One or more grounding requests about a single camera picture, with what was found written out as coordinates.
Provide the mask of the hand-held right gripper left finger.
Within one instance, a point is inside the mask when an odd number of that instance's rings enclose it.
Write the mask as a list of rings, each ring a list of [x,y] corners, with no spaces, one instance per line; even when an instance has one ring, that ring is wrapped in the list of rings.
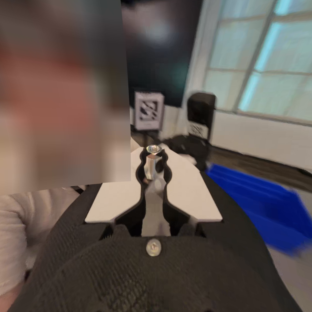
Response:
[[[143,184],[145,163],[146,151],[139,147],[130,155],[130,181],[103,183],[85,223],[123,224],[130,234],[141,234],[146,214]]]

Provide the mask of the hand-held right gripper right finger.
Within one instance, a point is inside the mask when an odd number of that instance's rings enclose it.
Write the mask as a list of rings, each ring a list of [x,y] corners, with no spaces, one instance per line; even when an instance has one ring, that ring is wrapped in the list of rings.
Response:
[[[221,222],[223,217],[203,179],[203,174],[191,162],[169,148],[162,155],[163,216],[170,234],[178,234],[184,224],[194,228],[198,223]]]

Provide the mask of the steel hex bolt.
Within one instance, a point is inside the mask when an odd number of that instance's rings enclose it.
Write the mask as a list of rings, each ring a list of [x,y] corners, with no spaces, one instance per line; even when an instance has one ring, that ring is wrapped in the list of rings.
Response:
[[[145,177],[152,181],[156,175],[156,163],[162,157],[162,147],[159,145],[149,145],[146,147],[147,156],[144,166]]]

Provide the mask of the blue parts bin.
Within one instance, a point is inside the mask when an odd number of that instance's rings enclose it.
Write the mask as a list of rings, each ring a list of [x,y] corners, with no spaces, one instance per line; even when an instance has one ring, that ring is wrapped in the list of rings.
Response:
[[[311,247],[311,216],[296,191],[216,164],[205,173],[237,202],[268,246],[288,255]]]

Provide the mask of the framed marker sign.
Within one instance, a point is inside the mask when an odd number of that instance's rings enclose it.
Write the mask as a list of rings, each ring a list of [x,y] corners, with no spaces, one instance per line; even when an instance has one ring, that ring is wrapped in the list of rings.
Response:
[[[134,126],[138,131],[161,130],[165,96],[160,92],[135,91]]]

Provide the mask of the large black screen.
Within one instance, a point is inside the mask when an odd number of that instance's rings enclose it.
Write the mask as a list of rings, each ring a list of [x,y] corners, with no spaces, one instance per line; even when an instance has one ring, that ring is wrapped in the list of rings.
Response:
[[[159,92],[181,107],[202,0],[121,1],[130,105],[139,92]]]

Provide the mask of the large paned window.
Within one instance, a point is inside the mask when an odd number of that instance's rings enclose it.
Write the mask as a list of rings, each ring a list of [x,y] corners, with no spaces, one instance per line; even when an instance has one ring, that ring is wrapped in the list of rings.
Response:
[[[217,109],[311,127],[312,1],[218,1],[202,82]]]

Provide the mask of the person in beige shirt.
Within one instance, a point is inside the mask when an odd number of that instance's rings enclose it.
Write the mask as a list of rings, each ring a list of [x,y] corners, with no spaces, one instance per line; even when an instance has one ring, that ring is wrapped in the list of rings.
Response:
[[[79,185],[1,196],[1,295],[25,280],[49,232],[87,187]]]

